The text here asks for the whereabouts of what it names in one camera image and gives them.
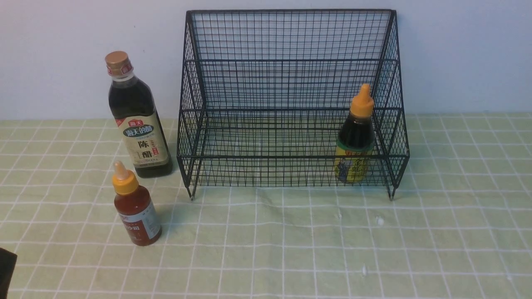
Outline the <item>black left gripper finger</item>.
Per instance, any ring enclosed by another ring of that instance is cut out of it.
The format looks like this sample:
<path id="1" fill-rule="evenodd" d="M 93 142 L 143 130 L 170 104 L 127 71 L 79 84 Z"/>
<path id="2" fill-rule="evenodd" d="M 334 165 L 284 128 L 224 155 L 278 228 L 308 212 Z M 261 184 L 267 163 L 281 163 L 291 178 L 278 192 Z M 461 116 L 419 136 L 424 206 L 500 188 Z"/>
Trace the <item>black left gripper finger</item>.
<path id="1" fill-rule="evenodd" d="M 13 273 L 15 272 L 15 265 L 17 262 L 17 254 L 9 250 L 0 248 L 0 298 L 7 299 L 8 288 L 11 284 Z"/>

